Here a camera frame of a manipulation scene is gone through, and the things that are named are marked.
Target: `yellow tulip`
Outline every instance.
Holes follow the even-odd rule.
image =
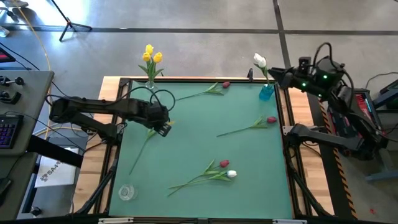
[[[162,53],[160,53],[160,52],[156,53],[155,56],[154,56],[154,62],[155,63],[160,63],[162,61],[162,56],[163,56]]]
[[[150,53],[145,52],[145,53],[142,55],[142,59],[143,59],[144,61],[146,61],[146,62],[149,62],[149,61],[150,61]]]
[[[147,44],[147,46],[145,47],[145,52],[151,55],[152,53],[154,53],[154,47],[151,46],[151,44]]]

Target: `keyboard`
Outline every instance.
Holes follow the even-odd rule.
[[[23,115],[0,114],[0,150],[12,149],[23,119]]]

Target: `red tulip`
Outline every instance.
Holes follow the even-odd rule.
[[[230,86],[230,82],[224,82],[223,83],[223,88],[228,88]]]
[[[229,164],[229,161],[228,161],[228,160],[221,161],[221,162],[220,162],[220,167],[225,168],[225,167],[228,166],[228,164]]]
[[[275,123],[276,121],[277,121],[276,117],[274,117],[274,116],[267,118],[267,123],[269,123],[269,124]]]

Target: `wooden table frame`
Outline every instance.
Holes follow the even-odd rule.
[[[127,93],[132,87],[132,80],[137,82],[146,82],[146,77],[104,77],[99,99],[115,100]],[[250,83],[248,78],[211,78],[211,77],[159,77],[157,82],[240,82]],[[264,78],[255,78],[252,82],[264,83]],[[307,126],[313,125],[310,105],[307,96],[298,90],[283,91],[276,87],[275,97],[278,101],[279,116],[281,126],[292,126],[294,122],[302,123]],[[121,119],[105,114],[95,114],[95,119],[102,123],[119,123]],[[100,142],[99,138],[94,138],[87,144],[87,147]],[[76,185],[74,203],[75,208],[79,209],[90,197],[98,182],[104,177],[109,169],[115,155],[118,154],[120,147],[98,146],[85,154],[83,165],[80,170],[80,176]],[[304,146],[295,152],[294,165],[299,175],[307,181],[308,188],[313,192],[315,198],[320,202],[323,208],[329,213],[334,214],[333,206],[329,194],[328,182],[326,181],[325,171],[323,170],[322,158],[309,151]],[[295,217],[300,214],[313,215],[312,207],[303,196],[301,190],[297,187],[288,175],[290,196]],[[101,200],[96,202],[92,212],[107,212],[110,203],[109,192],[112,191],[113,180],[107,185]]]

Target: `green table surface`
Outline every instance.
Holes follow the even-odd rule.
[[[206,90],[213,83],[157,83],[176,98]],[[224,96],[200,95],[176,102],[169,134],[156,134],[146,144],[131,175],[132,164],[147,136],[147,129],[128,122],[124,131],[114,182],[110,215],[191,218],[292,218],[279,122],[267,129],[248,129],[217,135],[254,124],[260,116],[278,117],[275,94],[261,101],[263,84],[233,83]],[[145,89],[135,98],[149,100]],[[170,107],[171,97],[159,93]],[[170,186],[184,184],[201,174],[213,160],[229,160],[232,182],[209,180],[167,196]],[[134,186],[137,196],[120,199],[122,185]]]

